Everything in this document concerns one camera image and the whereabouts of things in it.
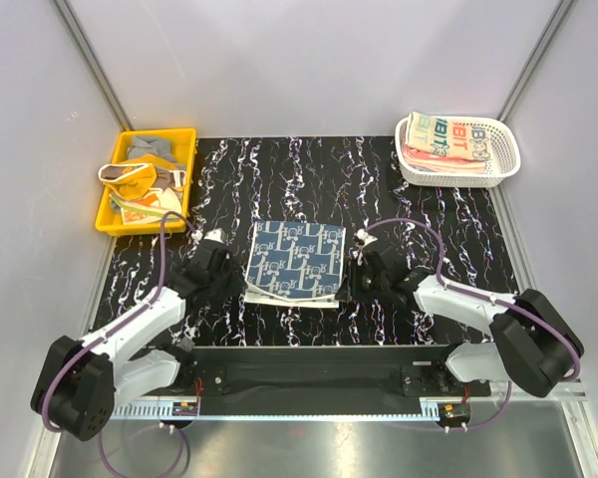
yellow plastic bin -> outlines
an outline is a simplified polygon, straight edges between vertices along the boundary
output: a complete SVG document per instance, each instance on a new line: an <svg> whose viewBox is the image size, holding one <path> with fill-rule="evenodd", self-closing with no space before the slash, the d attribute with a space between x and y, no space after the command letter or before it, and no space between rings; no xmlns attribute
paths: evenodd
<svg viewBox="0 0 598 478"><path fill-rule="evenodd" d="M186 188L183 191L181 210L184 216L188 216L188 200L190 198L190 177L192 176L192 166L195 157L195 147L197 140L197 131L192 127L181 127L177 129L146 129L143 131L126 131L118 137L118 143L111 159L112 164L122 162L127 159L127 149L131 145L133 136L150 134L152 136L163 137L172 143L172 155L180 164L186 165ZM130 236L134 234L158 234L159 222L152 224L129 224L122 223L122 216L116 214L111 209L109 194L111 189L104 188L100 209L96 218L96 229L106 232L112 236ZM183 221L167 222L166 231L183 232L186 224Z"/></svg>

metallic floor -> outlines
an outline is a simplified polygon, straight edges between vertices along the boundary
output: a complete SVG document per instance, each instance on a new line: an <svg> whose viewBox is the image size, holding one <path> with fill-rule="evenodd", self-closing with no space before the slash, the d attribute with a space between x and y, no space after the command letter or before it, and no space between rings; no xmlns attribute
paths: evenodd
<svg viewBox="0 0 598 478"><path fill-rule="evenodd" d="M493 412L491 403L475 403L472 422ZM148 426L146 421L112 421L104 431L110 461L125 476L153 478L172 463L176 437L156 426L142 432ZM550 401L513 402L491 427L450 435L420 423L203 421L188 426L184 435L187 451L172 477L583 476L562 409ZM96 439L81 443L63 436L51 476L112 475L100 461Z"/></svg>

white wall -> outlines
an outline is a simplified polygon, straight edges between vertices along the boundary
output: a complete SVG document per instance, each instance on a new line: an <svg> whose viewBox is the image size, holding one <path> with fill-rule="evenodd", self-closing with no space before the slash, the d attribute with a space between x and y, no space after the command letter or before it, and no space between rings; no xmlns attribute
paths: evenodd
<svg viewBox="0 0 598 478"><path fill-rule="evenodd" d="M0 477L24 476L51 342L83 326L107 246L96 171L118 133L48 0L0 0Z"/></svg>
<svg viewBox="0 0 598 478"><path fill-rule="evenodd" d="M556 0L70 0L135 128L390 134L495 117Z"/></svg>
<svg viewBox="0 0 598 478"><path fill-rule="evenodd" d="M505 189L538 287L586 347L598 424L598 0L574 7L510 126L523 164Z"/></svg>

white plastic laundry basket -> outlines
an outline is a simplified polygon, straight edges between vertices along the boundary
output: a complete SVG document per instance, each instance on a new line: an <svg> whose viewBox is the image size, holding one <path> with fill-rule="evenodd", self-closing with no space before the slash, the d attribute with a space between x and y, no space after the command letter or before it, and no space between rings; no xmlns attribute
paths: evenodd
<svg viewBox="0 0 598 478"><path fill-rule="evenodd" d="M439 173L419 171L411 167L403 157L408 119L397 124L395 143L401 174L407 182L417 186L434 187L494 187L505 177L514 175L520 168L518 145L509 128L496 119L473 117L438 117L470 126L484 127L491 135L492 158L485 164L484 174Z"/></svg>

marble tabletop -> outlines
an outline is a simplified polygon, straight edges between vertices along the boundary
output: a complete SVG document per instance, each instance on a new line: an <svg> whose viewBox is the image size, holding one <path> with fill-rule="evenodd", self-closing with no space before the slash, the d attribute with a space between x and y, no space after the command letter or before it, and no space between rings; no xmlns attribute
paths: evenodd
<svg viewBox="0 0 598 478"><path fill-rule="evenodd" d="M244 268L256 220L343 225L351 247L357 229L400 216L441 232L448 277L495 292L516 291L488 192L407 184L390 136L201 139L190 202L195 227L226 231ZM438 246L426 231L397 224L377 234L401 244L413 267L436 264ZM171 235L167 268L176 269L194 248L190 232ZM158 249L156 236L118 238L94 329L156 285ZM181 324L155 341L176 343L183 337L197 346L453 344L483 339L446 318L379 302L314 310L244 304L243 298L189 311Z"/></svg>

